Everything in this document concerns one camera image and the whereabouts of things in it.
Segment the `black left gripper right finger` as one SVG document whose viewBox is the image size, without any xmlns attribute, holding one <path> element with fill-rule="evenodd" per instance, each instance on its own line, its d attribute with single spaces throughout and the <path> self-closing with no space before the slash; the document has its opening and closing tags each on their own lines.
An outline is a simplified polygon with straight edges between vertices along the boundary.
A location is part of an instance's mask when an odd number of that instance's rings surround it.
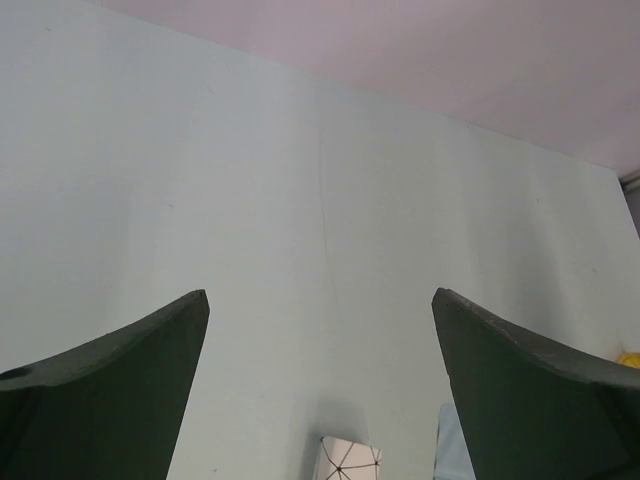
<svg viewBox="0 0 640 480">
<path fill-rule="evenodd" d="M 432 311 L 476 478 L 638 478 L 638 370 L 450 289 L 436 291 Z"/>
</svg>

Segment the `white geometric glasses case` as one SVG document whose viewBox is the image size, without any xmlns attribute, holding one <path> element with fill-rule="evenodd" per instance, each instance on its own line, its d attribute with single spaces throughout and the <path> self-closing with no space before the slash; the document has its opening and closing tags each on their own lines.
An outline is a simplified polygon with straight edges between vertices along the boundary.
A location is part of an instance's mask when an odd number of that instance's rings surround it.
<svg viewBox="0 0 640 480">
<path fill-rule="evenodd" d="M 324 436 L 320 440 L 314 480 L 379 480 L 382 453 L 369 445 Z"/>
</svg>

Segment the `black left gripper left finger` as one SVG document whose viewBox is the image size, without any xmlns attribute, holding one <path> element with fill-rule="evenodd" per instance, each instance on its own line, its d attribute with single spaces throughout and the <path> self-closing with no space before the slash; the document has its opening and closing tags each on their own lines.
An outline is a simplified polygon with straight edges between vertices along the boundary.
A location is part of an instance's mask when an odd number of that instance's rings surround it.
<svg viewBox="0 0 640 480">
<path fill-rule="evenodd" d="M 208 326 L 204 291 L 1 375 L 4 479 L 167 477 Z"/>
</svg>

